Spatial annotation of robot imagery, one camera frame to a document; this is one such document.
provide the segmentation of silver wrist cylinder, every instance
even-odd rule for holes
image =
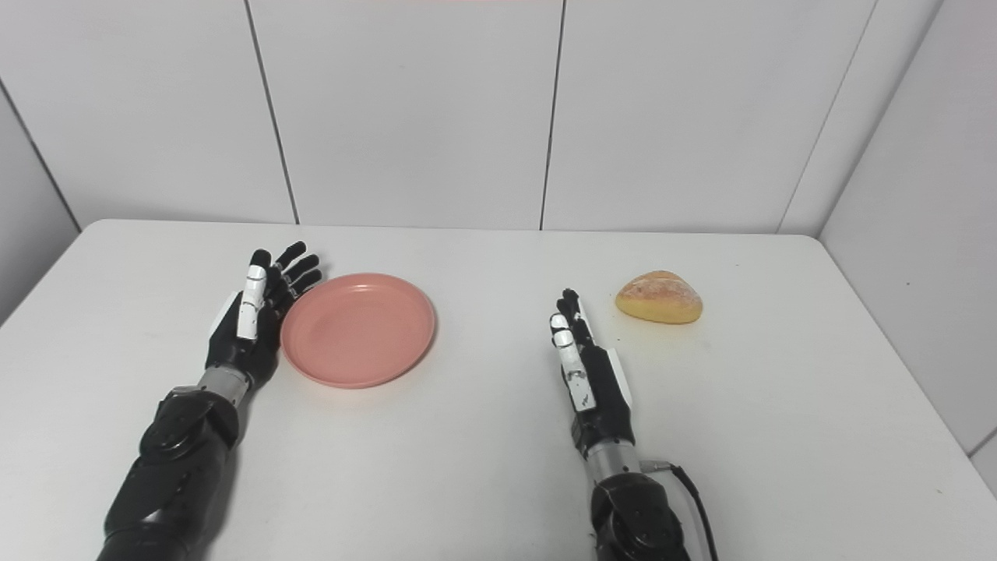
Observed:
[[[216,393],[238,407],[249,391],[249,377],[230,366],[212,366],[204,371],[197,387]]]
[[[613,475],[640,473],[640,458],[633,442],[603,440],[588,449],[585,467],[592,482],[598,484]]]

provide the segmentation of robot finger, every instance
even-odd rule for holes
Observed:
[[[318,256],[311,254],[294,264],[293,267],[284,273],[284,277],[288,285],[294,284],[295,281],[300,279],[305,273],[318,267]]]
[[[249,261],[246,284],[239,304],[239,318],[235,329],[235,335],[239,338],[256,340],[256,318],[263,307],[269,267],[270,252],[256,250]]]
[[[291,306],[301,297],[311,290],[316,284],[322,281],[322,272],[318,269],[313,269],[308,273],[305,273],[298,279],[294,284],[287,287],[286,294],[280,299],[275,298],[273,300],[274,309],[277,310],[279,315],[284,315],[287,313]]]
[[[278,271],[283,273],[285,269],[290,267],[294,260],[305,255],[305,251],[307,251],[307,248],[305,247],[304,242],[295,242],[284,250],[283,254],[280,254],[280,257],[273,263],[273,266],[276,267]]]

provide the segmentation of white wall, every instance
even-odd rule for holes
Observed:
[[[569,0],[544,227],[816,234],[935,1]]]
[[[997,495],[997,440],[991,440],[978,452],[973,454],[973,465],[983,476],[983,480],[990,486],[990,490]]]
[[[0,76],[83,225],[294,220],[254,22],[306,224],[815,234],[938,1],[568,0],[549,177],[562,0],[7,0]]]
[[[536,229],[560,0],[251,0],[304,224]]]
[[[83,226],[294,220],[241,2],[5,0],[0,76]]]
[[[942,5],[822,235],[967,451],[997,427],[994,29]]]
[[[0,90],[0,323],[76,237],[28,137]]]

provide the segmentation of robotic arm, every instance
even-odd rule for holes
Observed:
[[[304,253],[298,242],[273,265],[267,251],[253,254],[245,290],[208,342],[200,382],[174,388],[143,435],[98,561],[182,561],[200,541],[242,428],[239,403],[273,376],[284,316],[322,279],[314,255],[290,266]]]
[[[639,460],[630,425],[630,390],[615,350],[595,344],[574,290],[564,291],[557,310],[550,330],[575,413],[571,436],[593,484],[590,517],[597,559],[689,561],[664,487],[642,473],[642,465],[649,471],[673,470],[699,505],[695,487],[680,467]],[[709,532],[705,517],[704,526]],[[715,555],[712,533],[708,538]]]

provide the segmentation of pink plate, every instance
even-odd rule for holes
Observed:
[[[436,316],[421,290],[388,275],[329,280],[294,304],[280,344],[299,372],[336,387],[370,387],[419,361]]]

